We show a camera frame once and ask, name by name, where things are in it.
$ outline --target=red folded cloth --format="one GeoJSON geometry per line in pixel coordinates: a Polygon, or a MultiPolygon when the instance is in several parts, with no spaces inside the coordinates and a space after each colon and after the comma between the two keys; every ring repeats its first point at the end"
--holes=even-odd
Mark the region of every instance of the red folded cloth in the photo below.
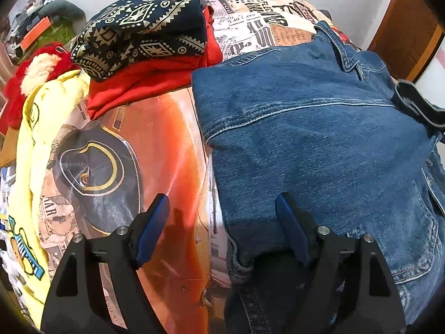
{"type": "Polygon", "coordinates": [[[40,84],[75,69],[80,68],[71,62],[70,53],[61,43],[51,43],[37,49],[29,60],[20,64],[14,76],[6,83],[4,95],[8,102],[0,121],[19,129],[26,97],[40,84]]]}
{"type": "Polygon", "coordinates": [[[103,82],[91,80],[88,114],[97,119],[112,108],[146,99],[191,83],[191,73],[223,60],[213,35],[213,9],[208,6],[206,19],[207,45],[204,54],[196,57],[148,59],[131,64],[103,82]]]}

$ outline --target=patterned fabric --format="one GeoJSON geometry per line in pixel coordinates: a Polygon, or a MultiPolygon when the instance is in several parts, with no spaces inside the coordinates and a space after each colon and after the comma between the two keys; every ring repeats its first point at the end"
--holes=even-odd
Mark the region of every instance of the patterned fabric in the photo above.
{"type": "Polygon", "coordinates": [[[119,0],[76,38],[71,60],[95,81],[136,61],[202,55],[207,35],[200,0],[119,0]]]}

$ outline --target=wooden door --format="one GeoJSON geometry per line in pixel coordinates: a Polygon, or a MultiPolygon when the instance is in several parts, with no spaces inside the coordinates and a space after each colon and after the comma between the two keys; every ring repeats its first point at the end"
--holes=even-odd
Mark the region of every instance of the wooden door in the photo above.
{"type": "Polygon", "coordinates": [[[414,81],[443,38],[423,0],[391,0],[368,50],[376,52],[396,79],[414,81]]]}

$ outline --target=brown wooden panel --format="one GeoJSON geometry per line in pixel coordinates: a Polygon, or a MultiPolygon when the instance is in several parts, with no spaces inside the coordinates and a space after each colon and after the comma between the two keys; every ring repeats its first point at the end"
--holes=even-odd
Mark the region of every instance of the brown wooden panel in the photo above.
{"type": "Polygon", "coordinates": [[[396,79],[406,79],[438,26],[423,0],[391,0],[369,50],[376,52],[396,79]]]}

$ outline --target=red fabric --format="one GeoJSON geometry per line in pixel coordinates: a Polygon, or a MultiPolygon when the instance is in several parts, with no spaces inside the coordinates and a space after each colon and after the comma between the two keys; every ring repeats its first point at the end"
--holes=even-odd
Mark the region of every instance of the red fabric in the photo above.
{"type": "Polygon", "coordinates": [[[25,77],[26,69],[31,64],[34,57],[43,53],[54,54],[61,57],[61,60],[54,67],[54,70],[50,73],[46,81],[57,79],[63,73],[71,70],[80,69],[77,64],[71,62],[70,53],[57,50],[56,48],[58,46],[63,48],[63,44],[61,43],[52,43],[51,45],[37,49],[28,60],[24,61],[19,66],[15,75],[8,80],[4,88],[4,95],[8,99],[8,102],[6,103],[5,110],[0,118],[0,125],[6,121],[6,124],[9,127],[14,129],[20,128],[20,124],[22,123],[23,105],[26,100],[26,96],[21,93],[20,86],[25,77]]]}
{"type": "Polygon", "coordinates": [[[202,56],[148,59],[127,66],[103,82],[91,80],[88,94],[90,118],[97,119],[120,105],[188,85],[194,70],[221,62],[223,54],[213,35],[213,9],[208,6],[203,13],[207,45],[202,56]]]}

